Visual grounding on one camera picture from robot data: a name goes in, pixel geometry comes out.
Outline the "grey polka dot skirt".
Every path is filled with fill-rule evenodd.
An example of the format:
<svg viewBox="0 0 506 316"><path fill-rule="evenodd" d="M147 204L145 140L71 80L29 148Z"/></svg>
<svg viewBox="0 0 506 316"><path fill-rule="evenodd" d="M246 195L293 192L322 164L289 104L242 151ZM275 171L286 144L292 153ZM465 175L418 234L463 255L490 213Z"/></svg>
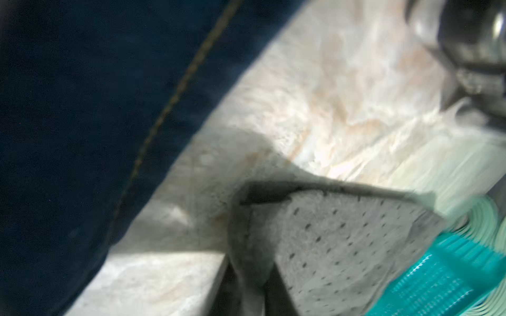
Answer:
<svg viewBox="0 0 506 316"><path fill-rule="evenodd" d="M445 229L399 194L251 186L229 224L240 315L364 315Z"/></svg>

